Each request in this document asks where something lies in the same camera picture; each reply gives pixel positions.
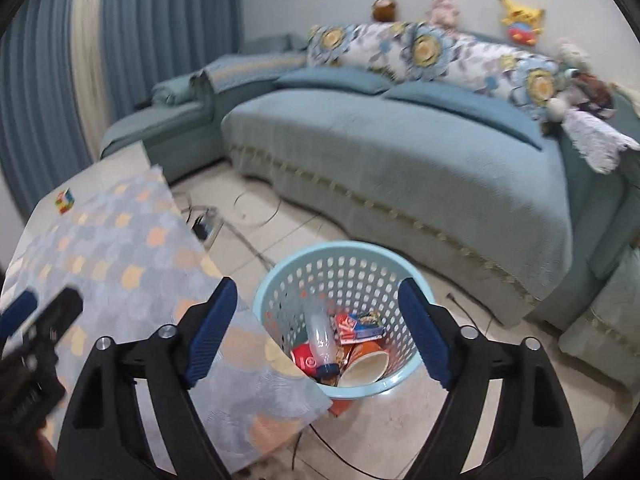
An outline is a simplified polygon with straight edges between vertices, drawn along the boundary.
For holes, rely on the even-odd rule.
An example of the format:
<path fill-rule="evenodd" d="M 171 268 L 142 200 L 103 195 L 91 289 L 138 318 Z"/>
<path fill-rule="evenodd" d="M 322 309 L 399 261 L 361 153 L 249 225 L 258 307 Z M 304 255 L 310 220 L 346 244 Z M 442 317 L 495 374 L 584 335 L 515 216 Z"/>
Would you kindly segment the orange paper cup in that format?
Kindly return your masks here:
<path fill-rule="evenodd" d="M 338 380 L 340 388 L 371 385 L 386 373 L 390 355 L 376 341 L 356 344 Z"/>

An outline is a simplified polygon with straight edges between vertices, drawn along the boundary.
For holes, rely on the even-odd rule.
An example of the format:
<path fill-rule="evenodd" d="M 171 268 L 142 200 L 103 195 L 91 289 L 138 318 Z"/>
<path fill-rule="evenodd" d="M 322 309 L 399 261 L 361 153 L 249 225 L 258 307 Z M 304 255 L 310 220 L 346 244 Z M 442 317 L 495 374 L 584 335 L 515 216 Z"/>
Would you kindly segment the red white paper cup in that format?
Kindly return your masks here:
<path fill-rule="evenodd" d="M 314 352 L 312 352 L 311 346 L 308 341 L 295 346 L 291 350 L 290 355 L 294 364 L 304 374 L 314 379 L 318 379 L 320 377 L 318 368 L 321 366 L 321 364 L 316 359 Z"/>

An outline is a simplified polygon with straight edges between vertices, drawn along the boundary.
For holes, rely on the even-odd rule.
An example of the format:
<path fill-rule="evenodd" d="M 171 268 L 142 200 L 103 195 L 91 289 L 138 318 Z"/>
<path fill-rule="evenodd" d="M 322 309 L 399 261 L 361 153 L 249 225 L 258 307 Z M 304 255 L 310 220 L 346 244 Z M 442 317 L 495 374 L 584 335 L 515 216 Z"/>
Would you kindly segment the red blue card box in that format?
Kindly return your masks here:
<path fill-rule="evenodd" d="M 337 340 L 343 346 L 376 341 L 385 336 L 385 327 L 374 312 L 336 314 L 333 326 Z"/>

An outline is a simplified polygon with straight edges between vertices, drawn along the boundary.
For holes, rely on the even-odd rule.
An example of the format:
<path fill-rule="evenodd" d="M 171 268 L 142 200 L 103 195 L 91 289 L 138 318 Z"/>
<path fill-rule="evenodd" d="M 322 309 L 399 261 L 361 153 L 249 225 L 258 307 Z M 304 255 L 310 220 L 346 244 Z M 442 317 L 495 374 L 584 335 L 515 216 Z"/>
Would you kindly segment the clear bottle blue cap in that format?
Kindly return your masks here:
<path fill-rule="evenodd" d="M 314 376 L 331 379 L 340 374 L 336 358 L 336 342 L 326 303 L 309 296 L 303 304 L 309 348 L 316 361 Z"/>

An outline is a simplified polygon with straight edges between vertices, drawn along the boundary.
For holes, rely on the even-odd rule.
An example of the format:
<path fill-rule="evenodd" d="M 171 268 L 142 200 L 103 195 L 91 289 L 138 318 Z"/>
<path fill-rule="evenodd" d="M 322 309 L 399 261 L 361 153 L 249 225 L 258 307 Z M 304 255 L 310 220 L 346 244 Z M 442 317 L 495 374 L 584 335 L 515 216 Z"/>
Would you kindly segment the colourful puzzle cube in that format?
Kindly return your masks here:
<path fill-rule="evenodd" d="M 74 205 L 75 197 L 69 188 L 66 188 L 55 196 L 54 206 L 59 214 L 66 214 L 66 212 L 70 211 Z"/>

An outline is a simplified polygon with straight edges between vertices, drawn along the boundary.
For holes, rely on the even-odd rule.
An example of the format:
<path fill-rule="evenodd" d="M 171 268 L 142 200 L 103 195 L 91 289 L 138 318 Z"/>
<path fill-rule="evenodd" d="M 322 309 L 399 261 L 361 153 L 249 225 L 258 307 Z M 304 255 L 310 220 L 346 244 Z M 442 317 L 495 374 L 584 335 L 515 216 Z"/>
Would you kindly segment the floor power strip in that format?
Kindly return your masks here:
<path fill-rule="evenodd" d="M 192 226 L 192 232 L 206 250 L 213 247 L 215 240 L 224 225 L 217 208 L 204 208 L 196 217 Z"/>

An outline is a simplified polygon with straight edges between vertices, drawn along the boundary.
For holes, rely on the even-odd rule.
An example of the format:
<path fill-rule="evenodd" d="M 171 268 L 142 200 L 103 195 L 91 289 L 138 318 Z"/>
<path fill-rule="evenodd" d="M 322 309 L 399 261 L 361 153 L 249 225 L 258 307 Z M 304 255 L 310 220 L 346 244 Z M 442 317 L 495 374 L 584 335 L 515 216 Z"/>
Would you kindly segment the light blue perforated basket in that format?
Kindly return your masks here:
<path fill-rule="evenodd" d="M 383 348 L 390 355 L 384 376 L 366 386 L 320 387 L 333 400 L 364 399 L 395 388 L 422 365 L 399 309 L 398 288 L 406 278 L 413 278 L 428 300 L 435 299 L 418 269 L 396 252 L 352 240 L 314 245 L 268 272 L 252 310 L 284 352 L 306 339 L 305 296 L 320 298 L 331 316 L 375 312 L 385 328 Z"/>

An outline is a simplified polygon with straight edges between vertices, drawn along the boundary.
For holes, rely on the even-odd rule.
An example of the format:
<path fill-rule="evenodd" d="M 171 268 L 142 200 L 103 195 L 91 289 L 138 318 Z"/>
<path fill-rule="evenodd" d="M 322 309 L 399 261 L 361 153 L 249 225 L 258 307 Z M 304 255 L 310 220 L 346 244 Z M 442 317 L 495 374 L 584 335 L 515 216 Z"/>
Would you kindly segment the teal sofa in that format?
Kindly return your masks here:
<path fill-rule="evenodd" d="M 399 84 L 310 66 L 308 40 L 270 38 L 158 84 L 107 129 L 103 155 L 143 142 L 171 179 L 226 158 L 350 236 L 413 258 L 503 325 L 536 318 L 561 349 L 639 387 L 639 151 L 597 174 L 562 128 L 571 108 L 639 143 L 629 102 L 602 115 L 561 66 L 535 122 L 509 102 L 438 81 Z"/>

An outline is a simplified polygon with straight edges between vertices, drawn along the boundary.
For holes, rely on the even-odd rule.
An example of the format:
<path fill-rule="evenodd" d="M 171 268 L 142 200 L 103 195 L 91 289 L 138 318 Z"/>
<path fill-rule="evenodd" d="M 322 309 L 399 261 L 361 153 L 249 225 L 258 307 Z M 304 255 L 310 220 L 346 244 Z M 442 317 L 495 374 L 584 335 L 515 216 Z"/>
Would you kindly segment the blue curtains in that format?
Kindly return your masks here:
<path fill-rule="evenodd" d="M 24 0 L 1 36 L 1 173 L 18 212 L 95 162 L 154 84 L 241 38 L 241 0 Z"/>

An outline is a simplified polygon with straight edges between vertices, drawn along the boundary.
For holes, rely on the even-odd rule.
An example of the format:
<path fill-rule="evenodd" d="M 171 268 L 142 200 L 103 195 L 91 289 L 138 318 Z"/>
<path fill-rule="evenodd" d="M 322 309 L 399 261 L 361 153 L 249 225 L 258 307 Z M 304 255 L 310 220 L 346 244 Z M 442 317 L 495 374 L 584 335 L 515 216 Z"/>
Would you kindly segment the white fringed blanket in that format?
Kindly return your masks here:
<path fill-rule="evenodd" d="M 562 128 L 574 149 L 597 174 L 610 174 L 620 166 L 623 153 L 639 151 L 636 140 L 576 108 L 565 113 Z"/>

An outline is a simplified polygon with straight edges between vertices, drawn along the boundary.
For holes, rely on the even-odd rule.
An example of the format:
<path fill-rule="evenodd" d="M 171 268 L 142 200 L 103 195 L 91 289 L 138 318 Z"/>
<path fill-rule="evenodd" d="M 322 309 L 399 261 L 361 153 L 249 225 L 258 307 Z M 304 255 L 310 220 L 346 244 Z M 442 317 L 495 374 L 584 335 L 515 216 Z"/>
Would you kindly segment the floral sofa cushions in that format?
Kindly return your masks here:
<path fill-rule="evenodd" d="M 425 22 L 316 26 L 307 64 L 357 67 L 392 81 L 438 81 L 502 99 L 535 122 L 561 91 L 561 66 L 538 53 Z"/>

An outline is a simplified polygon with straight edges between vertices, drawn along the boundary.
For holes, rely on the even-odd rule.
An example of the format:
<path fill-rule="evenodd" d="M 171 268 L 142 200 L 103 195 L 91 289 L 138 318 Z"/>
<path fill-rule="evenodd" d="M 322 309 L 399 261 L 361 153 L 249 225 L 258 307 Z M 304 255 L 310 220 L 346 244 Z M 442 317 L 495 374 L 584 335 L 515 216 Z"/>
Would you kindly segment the yellow plush toy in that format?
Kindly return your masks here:
<path fill-rule="evenodd" d="M 499 0 L 504 17 L 501 24 L 514 44 L 536 47 L 539 36 L 544 32 L 546 10 L 523 6 L 515 0 Z"/>

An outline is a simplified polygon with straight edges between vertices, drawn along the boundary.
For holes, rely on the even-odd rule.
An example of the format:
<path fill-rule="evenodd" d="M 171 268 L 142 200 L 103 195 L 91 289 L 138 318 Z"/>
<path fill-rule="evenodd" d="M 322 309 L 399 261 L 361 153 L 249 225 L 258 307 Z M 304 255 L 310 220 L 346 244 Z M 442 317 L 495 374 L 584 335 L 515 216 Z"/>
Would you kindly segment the pink plush toy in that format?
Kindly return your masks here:
<path fill-rule="evenodd" d="M 455 30 L 458 27 L 459 14 L 456 0 L 432 0 L 428 22 L 443 29 Z"/>

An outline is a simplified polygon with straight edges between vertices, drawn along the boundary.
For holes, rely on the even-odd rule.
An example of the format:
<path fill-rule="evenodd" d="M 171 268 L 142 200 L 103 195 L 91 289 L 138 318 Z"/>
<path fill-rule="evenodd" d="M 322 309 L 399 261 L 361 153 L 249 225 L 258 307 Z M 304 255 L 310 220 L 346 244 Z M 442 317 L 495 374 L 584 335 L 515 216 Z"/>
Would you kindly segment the brown plush toy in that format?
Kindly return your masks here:
<path fill-rule="evenodd" d="M 375 0 L 371 6 L 372 21 L 391 23 L 396 21 L 396 0 Z"/>

